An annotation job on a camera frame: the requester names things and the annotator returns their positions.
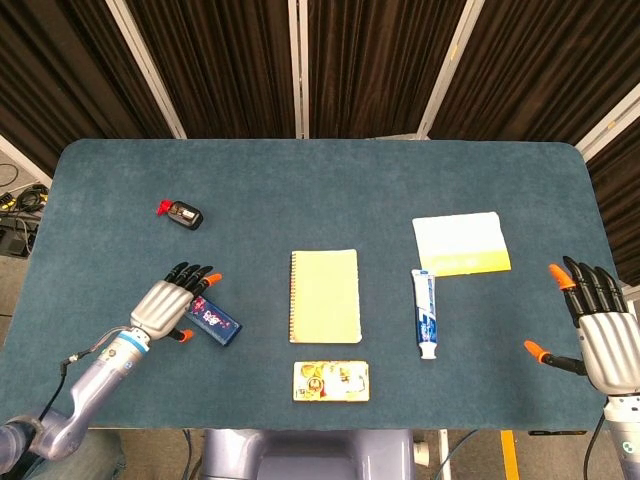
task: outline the cable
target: cable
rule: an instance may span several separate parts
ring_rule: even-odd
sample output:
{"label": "cable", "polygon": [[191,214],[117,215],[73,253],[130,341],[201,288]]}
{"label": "cable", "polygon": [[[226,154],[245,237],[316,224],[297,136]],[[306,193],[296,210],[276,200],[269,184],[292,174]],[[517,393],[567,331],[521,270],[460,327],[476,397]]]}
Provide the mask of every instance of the cable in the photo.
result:
{"label": "cable", "polygon": [[602,424],[604,423],[604,412],[600,415],[600,420],[598,420],[598,424],[596,425],[596,429],[593,431],[593,436],[589,441],[589,446],[587,447],[587,451],[584,454],[584,463],[582,464],[582,477],[584,480],[589,480],[589,458],[591,457],[591,450],[593,449],[593,445],[596,443],[596,438],[598,438],[598,434],[600,433],[600,429],[602,428]]}
{"label": "cable", "polygon": [[3,183],[2,185],[0,185],[0,188],[11,185],[13,182],[16,181],[16,178],[18,178],[18,175],[20,175],[20,170],[18,170],[18,167],[16,167],[13,163],[0,163],[0,167],[11,167],[15,170],[13,174],[13,178],[9,182]]}
{"label": "cable", "polygon": [[[38,417],[38,421],[42,422],[44,417],[47,416],[47,413],[49,413],[49,410],[51,410],[51,406],[53,405],[53,402],[56,401],[56,398],[58,398],[58,395],[62,391],[62,387],[64,386],[64,382],[65,382],[65,380],[67,378],[67,367],[69,365],[71,365],[72,363],[77,362],[82,357],[85,357],[86,355],[89,355],[90,353],[95,352],[98,348],[100,348],[100,346],[102,344],[104,344],[107,341],[107,339],[111,335],[113,335],[115,332],[119,332],[119,331],[122,331],[122,330],[131,330],[131,327],[125,327],[125,326],[114,327],[114,328],[110,329],[107,333],[102,335],[102,337],[100,337],[100,339],[96,343],[94,343],[91,347],[89,347],[86,350],[83,350],[81,352],[74,353],[73,355],[70,355],[69,357],[65,358],[62,362],[60,362],[60,383],[58,384],[58,388],[56,388],[56,391],[54,392],[54,394],[51,396],[51,398],[47,402],[47,405],[42,409],[42,412],[40,413],[40,416]],[[31,435],[31,437],[27,439],[27,442],[24,445],[22,453],[20,454],[20,458],[15,463],[13,468],[9,472],[7,472],[7,474],[6,474],[7,475],[7,479],[21,478],[21,475],[19,476],[19,470],[21,468],[21,463],[24,460],[25,456],[29,452],[29,448],[31,447],[31,442],[33,442],[33,439],[35,437],[35,433],[36,432],[34,430],[33,434]]]}
{"label": "cable", "polygon": [[25,189],[16,198],[16,204],[13,206],[14,211],[18,212],[37,212],[42,210],[49,195],[49,189],[42,184],[35,184]]}
{"label": "cable", "polygon": [[29,247],[29,232],[27,231],[27,222],[25,222],[20,217],[16,217],[16,220],[20,220],[22,222],[22,227],[24,228],[24,246],[27,248],[27,252],[31,255],[31,248]]}
{"label": "cable", "polygon": [[67,367],[70,364],[77,362],[82,357],[85,357],[85,356],[89,355],[90,353],[95,352],[98,348],[100,348],[100,346],[104,342],[107,341],[107,339],[111,335],[113,335],[115,332],[119,332],[119,331],[122,331],[122,330],[130,330],[130,327],[115,327],[115,328],[112,328],[107,333],[105,333],[102,337],[100,337],[100,340],[98,340],[96,343],[94,343],[90,348],[88,348],[86,350],[83,350],[81,352],[74,353],[73,355],[70,355],[68,358],[65,358],[62,362],[60,362],[60,384],[58,385],[58,388],[56,389],[56,391],[53,394],[53,396],[49,399],[49,402],[47,403],[47,406],[44,407],[44,409],[42,410],[42,413],[38,417],[38,420],[42,421],[44,419],[44,417],[47,415],[47,413],[49,413],[49,410],[51,409],[51,405],[53,405],[53,402],[55,402],[56,398],[60,394],[60,390],[62,390],[62,386],[64,385],[64,381],[67,378]]}
{"label": "cable", "polygon": [[458,442],[458,444],[453,447],[453,449],[449,452],[449,455],[447,455],[447,458],[444,459],[444,462],[442,462],[440,464],[440,468],[438,468],[438,471],[436,472],[436,476],[434,477],[434,480],[438,480],[440,478],[440,474],[442,473],[442,470],[444,469],[444,466],[447,464],[447,462],[449,460],[451,460],[451,458],[453,457],[453,455],[458,451],[458,449],[464,445],[467,440],[469,440],[471,437],[473,437],[476,433],[478,433],[480,430],[476,429],[476,430],[471,430],[469,433],[467,433],[464,437],[462,437],[462,439]]}
{"label": "cable", "polygon": [[200,458],[198,459],[196,464],[193,466],[191,475],[189,475],[189,480],[195,480],[196,475],[198,475],[198,471],[200,470],[201,466],[202,466],[202,455],[200,455]]}
{"label": "cable", "polygon": [[39,421],[42,421],[42,419],[47,415],[47,413],[49,413],[49,410],[51,409],[51,405],[53,405],[53,402],[55,402],[56,398],[58,398],[58,395],[60,394],[60,390],[62,390],[62,387],[64,386],[64,381],[67,379],[67,365],[68,364],[65,364],[64,362],[60,363],[60,383],[58,384],[58,388],[56,388],[55,393],[49,399],[49,402],[47,403],[47,405],[42,409],[42,413],[40,413],[40,416],[38,417]]}
{"label": "cable", "polygon": [[191,432],[186,428],[183,428],[182,434],[187,440],[187,446],[189,447],[189,456],[187,457],[187,464],[185,465],[184,472],[182,473],[182,480],[188,480],[189,470],[191,470],[191,454],[193,453],[193,449],[191,447]]}

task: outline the blue packet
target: blue packet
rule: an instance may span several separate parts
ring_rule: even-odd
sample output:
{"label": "blue packet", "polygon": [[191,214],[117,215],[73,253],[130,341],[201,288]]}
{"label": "blue packet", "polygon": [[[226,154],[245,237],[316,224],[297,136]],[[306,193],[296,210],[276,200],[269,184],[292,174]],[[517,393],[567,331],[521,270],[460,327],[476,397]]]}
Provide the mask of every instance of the blue packet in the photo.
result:
{"label": "blue packet", "polygon": [[225,347],[242,328],[242,325],[204,297],[196,297],[191,302],[185,317]]}

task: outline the black cable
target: black cable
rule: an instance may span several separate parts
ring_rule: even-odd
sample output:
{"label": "black cable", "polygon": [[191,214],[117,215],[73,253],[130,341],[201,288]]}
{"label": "black cable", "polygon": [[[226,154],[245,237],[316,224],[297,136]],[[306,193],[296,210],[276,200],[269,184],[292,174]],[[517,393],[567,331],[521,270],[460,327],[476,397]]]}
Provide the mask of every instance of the black cable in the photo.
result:
{"label": "black cable", "polygon": [[[64,386],[64,381],[67,378],[67,365],[69,365],[69,360],[64,360],[62,362],[60,362],[60,383],[58,384],[58,388],[56,388],[55,393],[51,396],[51,398],[49,399],[49,402],[47,402],[47,405],[44,407],[44,409],[42,410],[42,413],[40,414],[40,416],[38,417],[38,421],[42,421],[42,419],[45,417],[45,415],[47,413],[49,413],[49,410],[51,409],[51,405],[53,405],[53,402],[56,400],[56,398],[58,398],[58,395],[60,394],[60,391],[62,390],[62,387]],[[27,456],[29,455],[29,448],[31,447],[31,443],[33,442],[33,439],[36,436],[36,431],[35,429],[33,430],[33,432],[31,433],[31,435],[29,436],[29,438],[27,438],[27,441],[24,444],[24,448],[22,449],[22,453],[20,454],[20,458],[18,458],[18,461],[15,463],[15,465],[13,466],[13,468],[11,468],[11,470],[9,470],[6,473],[6,476],[2,477],[5,480],[17,480],[19,478],[22,478],[24,472],[24,467],[25,467],[25,461],[27,460]]]}
{"label": "black cable", "polygon": [[198,459],[196,464],[193,466],[193,471],[191,472],[191,475],[189,475],[189,480],[195,480],[196,475],[198,475],[198,471],[200,470],[201,466],[202,466],[202,455],[200,455],[200,458]]}
{"label": "black cable", "polygon": [[187,446],[189,447],[189,456],[187,457],[187,464],[184,467],[184,472],[182,473],[182,480],[188,480],[189,470],[191,470],[191,454],[193,453],[191,447],[191,432],[186,428],[182,429],[182,434],[184,438],[187,440]]}
{"label": "black cable", "polygon": [[53,405],[53,402],[56,401],[56,398],[58,398],[58,395],[60,394],[60,390],[62,390],[62,387],[64,386],[64,381],[67,379],[67,365],[69,365],[70,363],[70,362],[68,363],[67,362],[68,360],[65,360],[60,363],[60,383],[58,384],[58,388],[56,389],[55,393],[51,396],[51,398],[49,399],[49,402],[44,407],[44,409],[42,410],[42,413],[38,417],[39,421],[42,421],[42,419],[47,415],[47,413],[49,413],[49,410],[51,409],[51,405]]}
{"label": "black cable", "polygon": [[43,196],[48,194],[49,189],[44,185],[31,185],[18,195],[16,198],[16,204],[13,206],[13,210],[27,213],[37,212],[44,207]]}
{"label": "black cable", "polygon": [[582,464],[582,477],[584,480],[589,480],[589,458],[591,457],[591,450],[593,449],[593,445],[596,443],[596,438],[598,438],[598,434],[600,433],[600,429],[602,428],[602,424],[604,423],[604,412],[600,415],[600,420],[598,420],[598,425],[596,425],[596,429],[593,431],[593,436],[589,441],[589,446],[587,447],[587,451],[584,454],[584,463]]}
{"label": "black cable", "polygon": [[462,439],[458,442],[458,444],[453,447],[453,449],[449,452],[449,455],[447,455],[447,458],[444,459],[444,462],[442,462],[440,464],[440,468],[438,468],[438,471],[436,472],[436,476],[434,477],[434,480],[438,480],[440,478],[440,474],[442,473],[442,470],[444,469],[444,466],[447,464],[447,462],[449,460],[451,460],[451,458],[453,457],[453,455],[458,451],[458,449],[464,445],[466,443],[467,440],[469,440],[471,437],[473,437],[476,433],[478,433],[480,430],[476,429],[476,430],[471,430],[469,433],[467,433],[464,437],[462,437]]}
{"label": "black cable", "polygon": [[[100,338],[100,340],[98,340],[96,343],[94,343],[90,348],[87,348],[86,350],[83,350],[81,352],[74,353],[70,357],[65,358],[62,362],[60,362],[60,383],[58,384],[58,388],[56,388],[56,391],[54,392],[54,394],[51,396],[51,398],[47,402],[47,405],[42,410],[42,413],[40,413],[40,416],[38,417],[38,421],[42,422],[42,420],[47,415],[47,413],[49,413],[49,410],[51,409],[51,406],[53,405],[53,402],[55,402],[56,398],[58,398],[58,395],[60,394],[60,391],[62,390],[62,387],[64,386],[64,381],[67,378],[67,367],[69,365],[71,365],[72,363],[77,362],[81,358],[89,355],[90,353],[95,352],[115,332],[122,331],[122,330],[125,330],[125,329],[127,329],[127,327],[115,327],[115,328],[112,328],[107,333],[105,333]],[[17,479],[22,477],[22,474],[21,474],[21,472],[22,472],[21,469],[22,469],[22,466],[23,466],[22,463],[24,462],[26,456],[29,455],[29,448],[31,447],[31,442],[33,442],[35,434],[36,434],[36,432],[35,432],[35,429],[34,429],[34,431],[31,434],[31,436],[29,438],[27,438],[27,441],[26,441],[25,446],[24,446],[24,448],[22,450],[22,453],[20,454],[20,458],[18,458],[18,461],[15,463],[13,468],[9,472],[6,473],[6,477],[3,477],[3,480],[14,480],[14,479],[17,480]]]}
{"label": "black cable", "polygon": [[11,167],[15,170],[13,178],[8,183],[3,183],[2,185],[0,185],[0,188],[11,185],[13,182],[16,181],[16,179],[18,178],[18,175],[20,175],[20,170],[18,170],[18,167],[16,167],[13,163],[0,163],[0,167]]}

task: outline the blue table mat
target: blue table mat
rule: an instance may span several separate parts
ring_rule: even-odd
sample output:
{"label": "blue table mat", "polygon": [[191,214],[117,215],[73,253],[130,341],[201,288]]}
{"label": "blue table mat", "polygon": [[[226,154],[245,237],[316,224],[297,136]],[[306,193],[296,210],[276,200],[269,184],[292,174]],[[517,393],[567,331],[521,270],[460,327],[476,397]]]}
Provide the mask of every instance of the blue table mat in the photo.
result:
{"label": "blue table mat", "polygon": [[[202,226],[157,217],[164,198],[199,208]],[[512,270],[437,279],[438,358],[421,360],[411,220],[487,211],[500,216]],[[348,248],[358,251],[362,342],[290,344],[291,252]],[[547,272],[562,255],[614,268],[584,162],[565,144],[82,140],[58,165],[0,354],[0,413],[43,405],[61,359],[128,324],[153,283],[189,261],[224,273],[205,296],[243,330],[227,347],[204,333],[154,343],[96,424],[592,427],[603,396],[522,346],[579,355]],[[295,361],[349,359],[369,362],[369,402],[292,401]],[[70,367],[67,388],[89,363]],[[67,392],[55,404],[66,412]]]}

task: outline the colorful packaging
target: colorful packaging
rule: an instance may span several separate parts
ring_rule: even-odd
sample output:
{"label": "colorful packaging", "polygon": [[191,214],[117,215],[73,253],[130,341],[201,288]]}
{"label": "colorful packaging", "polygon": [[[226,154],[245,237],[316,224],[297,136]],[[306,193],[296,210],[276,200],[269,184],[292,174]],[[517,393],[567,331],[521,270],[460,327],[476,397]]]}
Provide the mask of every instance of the colorful packaging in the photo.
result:
{"label": "colorful packaging", "polygon": [[309,361],[293,366],[296,402],[369,401],[369,364],[363,361]]}
{"label": "colorful packaging", "polygon": [[233,340],[242,325],[231,318],[227,313],[215,306],[204,297],[197,297],[185,317],[198,325],[223,346],[227,346]]}

